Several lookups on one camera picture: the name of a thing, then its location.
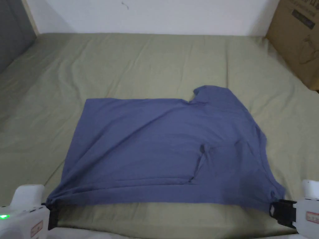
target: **bed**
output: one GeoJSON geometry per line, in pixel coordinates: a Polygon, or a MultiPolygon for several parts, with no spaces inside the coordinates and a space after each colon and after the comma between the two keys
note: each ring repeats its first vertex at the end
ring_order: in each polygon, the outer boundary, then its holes
{"type": "MultiPolygon", "coordinates": [[[[227,87],[247,107],[267,136],[268,161],[286,199],[302,197],[303,179],[319,180],[319,95],[262,37],[55,33],[17,55],[0,74],[1,205],[19,185],[44,184],[45,200],[59,184],[87,98],[191,100],[202,85],[227,87]]],[[[295,232],[266,213],[217,204],[66,206],[58,225],[140,238],[295,232]]]]}

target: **bed sheet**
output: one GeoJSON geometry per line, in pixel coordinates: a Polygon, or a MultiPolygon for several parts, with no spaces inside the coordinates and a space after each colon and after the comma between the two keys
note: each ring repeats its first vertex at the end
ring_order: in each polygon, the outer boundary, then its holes
{"type": "MultiPolygon", "coordinates": [[[[182,98],[229,88],[268,138],[287,199],[319,180],[319,95],[260,37],[45,34],[0,75],[0,204],[21,184],[58,185],[87,98],[182,98]]],[[[217,204],[132,203],[62,209],[59,226],[141,238],[231,238],[293,233],[267,214],[217,204]]]]}

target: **cardboard box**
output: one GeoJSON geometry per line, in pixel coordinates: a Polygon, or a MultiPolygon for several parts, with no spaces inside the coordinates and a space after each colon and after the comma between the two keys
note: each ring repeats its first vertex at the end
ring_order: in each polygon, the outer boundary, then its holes
{"type": "Polygon", "coordinates": [[[281,0],[266,37],[311,90],[319,90],[319,0],[281,0]]]}

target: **blue t-shirt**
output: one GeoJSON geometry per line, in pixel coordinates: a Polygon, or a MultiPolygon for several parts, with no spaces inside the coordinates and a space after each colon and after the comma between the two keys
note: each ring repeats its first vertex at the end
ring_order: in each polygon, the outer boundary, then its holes
{"type": "Polygon", "coordinates": [[[284,198],[266,137],[226,88],[195,98],[88,99],[60,185],[47,204],[235,204],[268,211],[284,198]]]}

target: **t-shirt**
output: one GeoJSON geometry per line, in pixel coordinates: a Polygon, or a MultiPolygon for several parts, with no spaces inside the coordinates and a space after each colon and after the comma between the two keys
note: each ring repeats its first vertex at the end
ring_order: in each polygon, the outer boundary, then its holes
{"type": "Polygon", "coordinates": [[[88,99],[47,204],[219,203],[284,198],[266,137],[226,88],[183,99],[88,99]]]}

